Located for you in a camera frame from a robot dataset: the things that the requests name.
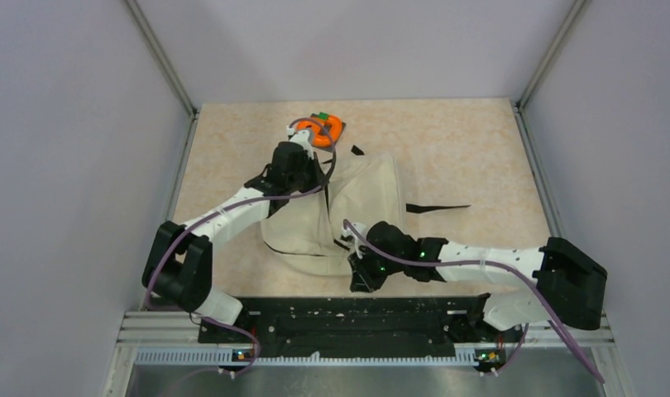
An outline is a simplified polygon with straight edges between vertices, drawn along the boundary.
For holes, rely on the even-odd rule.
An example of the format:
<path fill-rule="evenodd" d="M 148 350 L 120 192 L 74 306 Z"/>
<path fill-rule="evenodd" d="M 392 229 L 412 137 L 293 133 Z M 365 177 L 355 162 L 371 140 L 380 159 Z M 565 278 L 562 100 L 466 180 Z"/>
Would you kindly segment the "cream canvas backpack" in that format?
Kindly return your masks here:
<path fill-rule="evenodd" d="M 351 244 L 341 238 L 343 221 L 371 226 L 385 221 L 404 226 L 406 213 L 456 209 L 454 205 L 406 203 L 399 167 L 389 153 L 346 155 L 337 160 L 325 193 L 291 200 L 261 223 L 270 251 L 308 275 L 351 274 Z"/>

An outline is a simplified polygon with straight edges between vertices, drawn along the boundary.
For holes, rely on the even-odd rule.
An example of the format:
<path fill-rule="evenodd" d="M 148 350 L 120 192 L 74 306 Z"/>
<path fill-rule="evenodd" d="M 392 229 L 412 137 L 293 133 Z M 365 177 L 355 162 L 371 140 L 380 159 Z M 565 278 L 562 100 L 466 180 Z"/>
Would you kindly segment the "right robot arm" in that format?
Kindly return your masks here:
<path fill-rule="evenodd" d="M 421 281 L 510 287 L 509 293 L 489 293 L 469 318 L 471 334 L 481 341 L 521 323 L 551 321 L 586 331 L 601 325 L 607 270 L 565 238 L 549 237 L 534 248 L 488 248 L 414 239 L 384 221 L 367 227 L 348 220 L 342 235 L 353 242 L 352 276 L 367 291 L 398 272 Z"/>

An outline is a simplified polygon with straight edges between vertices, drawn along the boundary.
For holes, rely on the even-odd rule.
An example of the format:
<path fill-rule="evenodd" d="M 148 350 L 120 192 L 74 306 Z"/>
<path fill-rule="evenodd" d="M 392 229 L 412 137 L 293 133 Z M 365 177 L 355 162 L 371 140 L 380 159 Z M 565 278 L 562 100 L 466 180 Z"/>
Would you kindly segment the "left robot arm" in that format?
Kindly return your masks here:
<path fill-rule="evenodd" d="M 241 341 L 250 321 L 242 302 L 213 284 L 214 252 L 291 200 L 319 192 L 329 175 L 308 142 L 282 141 L 263 171 L 226 202 L 193 221 L 158 227 L 141 278 L 146 294 L 211 318 L 228 341 Z"/>

